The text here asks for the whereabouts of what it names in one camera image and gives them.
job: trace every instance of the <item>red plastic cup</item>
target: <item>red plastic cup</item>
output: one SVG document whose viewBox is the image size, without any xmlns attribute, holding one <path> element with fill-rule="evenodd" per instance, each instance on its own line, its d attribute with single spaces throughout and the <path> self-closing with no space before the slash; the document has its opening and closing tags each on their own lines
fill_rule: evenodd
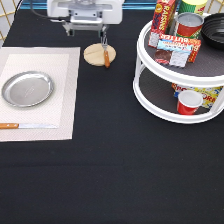
<svg viewBox="0 0 224 224">
<path fill-rule="evenodd" d="M 201 93 L 184 90 L 178 95 L 177 111 L 182 115 L 193 115 L 202 104 Z"/>
</svg>

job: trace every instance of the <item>two-tier turntable organizer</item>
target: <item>two-tier turntable organizer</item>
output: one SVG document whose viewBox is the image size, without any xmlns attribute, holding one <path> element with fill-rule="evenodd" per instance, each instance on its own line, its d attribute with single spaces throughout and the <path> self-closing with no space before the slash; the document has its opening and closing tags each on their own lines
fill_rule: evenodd
<svg viewBox="0 0 224 224">
<path fill-rule="evenodd" d="M 180 115 L 171 83 L 189 87 L 219 87 L 224 85 L 224 52 L 202 45 L 195 63 L 185 68 L 168 67 L 154 61 L 156 49 L 148 46 L 152 21 L 142 29 L 137 42 L 134 93 L 141 105 L 154 115 L 176 123 L 193 124 L 210 120 L 224 109 L 224 90 L 212 108 L 200 107 L 195 115 Z"/>
</svg>

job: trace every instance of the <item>can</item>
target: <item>can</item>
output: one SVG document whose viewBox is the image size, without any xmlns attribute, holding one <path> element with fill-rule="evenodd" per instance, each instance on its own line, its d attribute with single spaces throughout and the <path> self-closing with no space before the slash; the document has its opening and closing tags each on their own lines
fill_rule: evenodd
<svg viewBox="0 0 224 224">
<path fill-rule="evenodd" d="M 208 0 L 182 0 L 178 14 L 192 12 L 203 15 Z"/>
<path fill-rule="evenodd" d="M 198 39 L 204 18 L 196 13 L 185 12 L 176 17 L 174 36 Z"/>
</svg>

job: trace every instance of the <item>butter knife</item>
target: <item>butter knife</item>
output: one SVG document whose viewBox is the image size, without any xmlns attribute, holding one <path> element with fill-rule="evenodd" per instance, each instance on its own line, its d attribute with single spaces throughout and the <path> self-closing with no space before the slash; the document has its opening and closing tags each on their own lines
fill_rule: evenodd
<svg viewBox="0 0 224 224">
<path fill-rule="evenodd" d="M 16 124 L 16 123 L 0 123 L 0 129 L 24 129 L 24 128 L 29 128 L 29 129 L 45 129 L 45 128 L 57 128 L 57 126 L 52 125 L 52 124 Z"/>
</svg>

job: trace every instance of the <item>metal plate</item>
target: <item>metal plate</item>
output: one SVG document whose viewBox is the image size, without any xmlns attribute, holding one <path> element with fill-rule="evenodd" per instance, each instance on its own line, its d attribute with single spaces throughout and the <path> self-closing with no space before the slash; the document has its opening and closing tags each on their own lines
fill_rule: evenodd
<svg viewBox="0 0 224 224">
<path fill-rule="evenodd" d="M 53 89 L 49 75 L 29 71 L 10 78 L 2 88 L 2 97 L 12 106 L 30 107 L 46 100 Z"/>
</svg>

